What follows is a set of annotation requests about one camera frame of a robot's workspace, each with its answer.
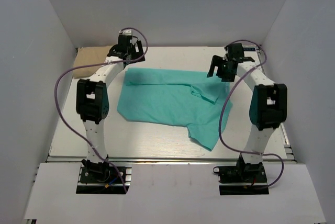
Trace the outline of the teal t shirt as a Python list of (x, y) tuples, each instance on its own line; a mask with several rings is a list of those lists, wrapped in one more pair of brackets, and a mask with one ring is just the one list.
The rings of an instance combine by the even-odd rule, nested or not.
[(117, 111), (127, 121), (185, 127), (189, 138), (212, 150), (232, 102), (230, 84), (205, 72), (129, 68)]

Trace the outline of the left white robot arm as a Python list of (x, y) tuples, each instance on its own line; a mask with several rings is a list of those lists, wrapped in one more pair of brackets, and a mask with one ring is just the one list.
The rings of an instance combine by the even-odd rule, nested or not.
[(119, 33), (118, 43), (111, 47), (104, 65), (90, 77), (80, 79), (76, 89), (76, 112), (80, 115), (90, 141), (87, 158), (82, 160), (87, 169), (93, 169), (93, 176), (100, 182), (110, 177), (110, 168), (105, 160), (108, 154), (104, 141), (104, 119), (109, 112), (108, 86), (113, 79), (124, 70), (130, 60), (143, 55), (141, 41), (132, 42), (135, 36), (127, 29)]

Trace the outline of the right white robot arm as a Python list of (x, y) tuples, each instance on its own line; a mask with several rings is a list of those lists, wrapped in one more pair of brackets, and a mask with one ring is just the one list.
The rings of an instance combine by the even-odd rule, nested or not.
[(245, 82), (252, 91), (249, 108), (251, 131), (243, 150), (239, 151), (242, 165), (236, 168), (237, 177), (247, 182), (255, 176), (255, 168), (260, 166), (267, 143), (281, 123), (287, 118), (287, 86), (268, 78), (252, 57), (245, 56), (240, 41), (225, 46), (226, 55), (214, 55), (208, 77), (216, 75), (223, 82), (234, 83), (230, 90)]

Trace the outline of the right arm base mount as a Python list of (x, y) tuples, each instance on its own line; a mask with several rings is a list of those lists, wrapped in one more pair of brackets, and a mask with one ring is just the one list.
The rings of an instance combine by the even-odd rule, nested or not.
[(219, 177), (220, 196), (269, 194), (264, 168), (240, 173), (236, 166), (215, 166), (213, 173)]

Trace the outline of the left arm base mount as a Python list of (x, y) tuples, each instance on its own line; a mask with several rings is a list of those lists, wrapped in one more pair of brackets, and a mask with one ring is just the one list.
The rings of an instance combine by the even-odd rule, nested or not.
[(82, 166), (76, 187), (76, 194), (125, 195), (123, 183), (113, 167), (102, 174), (89, 171)]

